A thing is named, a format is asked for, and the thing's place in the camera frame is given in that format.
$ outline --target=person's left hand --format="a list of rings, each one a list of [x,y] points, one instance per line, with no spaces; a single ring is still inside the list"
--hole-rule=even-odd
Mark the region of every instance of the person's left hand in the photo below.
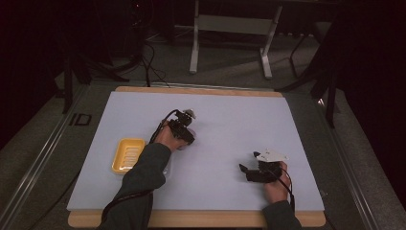
[[[164,123],[164,127],[159,131],[154,143],[161,143],[167,146],[172,152],[188,144],[185,140],[173,136],[168,122]]]

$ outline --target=person's right arm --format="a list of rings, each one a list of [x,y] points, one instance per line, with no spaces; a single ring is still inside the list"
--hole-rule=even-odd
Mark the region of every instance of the person's right arm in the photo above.
[[[290,180],[286,175],[287,166],[282,165],[281,181],[290,186]],[[270,230],[298,230],[302,229],[301,223],[295,217],[295,213],[287,201],[288,191],[280,181],[264,184],[265,196],[269,205],[262,212],[265,216],[268,229]]]

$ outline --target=gray carpet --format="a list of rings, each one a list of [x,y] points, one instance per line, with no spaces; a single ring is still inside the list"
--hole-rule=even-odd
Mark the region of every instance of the gray carpet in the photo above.
[[[174,44],[157,42],[162,39],[158,36],[153,38],[154,42],[150,42],[155,51],[151,64],[153,70],[149,70],[152,80],[158,80],[160,76],[172,85],[182,83],[261,90],[271,90],[295,80],[287,58],[298,40],[290,36],[277,36],[273,42],[269,55],[274,74],[272,80],[263,77],[258,53],[258,44],[261,43],[255,39],[243,46],[240,42],[218,44],[212,37],[206,38],[200,46],[198,72],[195,75],[189,74],[192,49],[190,37],[180,36]],[[317,47],[317,43],[310,37],[298,50],[295,63],[299,72],[311,61]],[[145,48],[145,56],[148,60],[152,58],[152,50],[149,47]],[[122,73],[122,76],[131,79],[130,83],[127,83],[129,85],[143,85],[145,72],[144,66],[140,65],[129,73]],[[78,104],[69,114],[60,114],[63,107],[61,99],[51,99],[1,150],[0,205],[3,210],[25,169],[41,152],[58,122],[61,119],[69,122],[75,113],[92,115],[89,126],[65,126],[11,229],[29,229],[47,213],[80,170],[109,92],[117,85],[123,85],[97,76],[96,73],[94,77],[95,80],[83,90]],[[308,96],[311,85],[312,83],[309,83],[295,89],[285,94],[285,97],[291,107],[316,182],[323,194],[326,214],[331,223],[336,229],[404,229],[405,212],[381,171],[368,139],[351,113],[345,95],[338,92],[334,114],[336,128],[332,130],[327,128],[323,119],[323,109]],[[342,164],[346,161],[349,163],[347,166]],[[352,178],[355,179],[355,184],[351,184],[349,179]],[[360,214],[362,212],[354,202],[354,197],[359,194],[355,194],[351,187],[359,187],[361,195],[365,196],[375,221],[372,226],[366,224],[365,217]],[[35,229],[72,229],[67,224],[69,213],[66,211],[72,189],[73,186]],[[317,229],[332,227],[326,224]]]

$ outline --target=white desk frame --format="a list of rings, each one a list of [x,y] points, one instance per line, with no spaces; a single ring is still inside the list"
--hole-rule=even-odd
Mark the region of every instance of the white desk frame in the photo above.
[[[199,14],[199,0],[195,0],[194,9],[194,30],[193,47],[191,59],[191,74],[197,73],[197,62],[199,56],[199,30],[217,31],[229,33],[242,33],[251,35],[266,35],[266,43],[259,49],[263,74],[266,79],[272,78],[271,67],[269,65],[268,52],[272,39],[277,29],[278,21],[282,12],[282,6],[278,6],[272,20],[258,18],[241,18]]]

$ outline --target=yellow soap dish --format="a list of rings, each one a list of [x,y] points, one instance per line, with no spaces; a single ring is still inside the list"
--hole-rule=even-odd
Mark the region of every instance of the yellow soap dish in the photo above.
[[[114,173],[126,173],[137,163],[146,145],[143,139],[124,138],[117,146],[112,169]]]

